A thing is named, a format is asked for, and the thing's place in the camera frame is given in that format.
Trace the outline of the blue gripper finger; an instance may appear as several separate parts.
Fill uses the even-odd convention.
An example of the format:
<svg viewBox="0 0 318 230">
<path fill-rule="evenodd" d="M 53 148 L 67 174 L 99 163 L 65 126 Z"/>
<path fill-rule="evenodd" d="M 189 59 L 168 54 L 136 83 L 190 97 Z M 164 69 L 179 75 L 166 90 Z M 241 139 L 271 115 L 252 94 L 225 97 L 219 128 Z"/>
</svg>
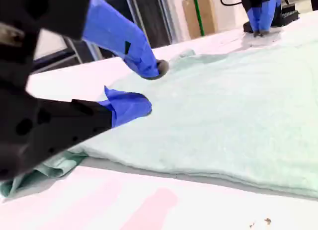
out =
<svg viewBox="0 0 318 230">
<path fill-rule="evenodd" d="M 152 111 L 152 104 L 140 93 L 106 87 L 104 94 L 102 101 L 38 99 L 32 117 L 32 154 L 51 157 Z"/>
<path fill-rule="evenodd" d="M 261 33 L 268 32 L 273 21 L 280 16 L 280 13 L 281 0 L 262 0 L 259 18 L 259 31 Z"/>
<path fill-rule="evenodd" d="M 169 63 L 158 60 L 144 32 L 105 0 L 90 0 L 83 40 L 120 57 L 144 79 L 159 79 L 169 70 Z"/>
<path fill-rule="evenodd" d="M 247 16 L 248 16 L 251 28 L 253 30 L 254 37 L 260 34 L 260 15 L 261 15 L 260 7 L 252 7 L 247 12 Z"/>
</svg>

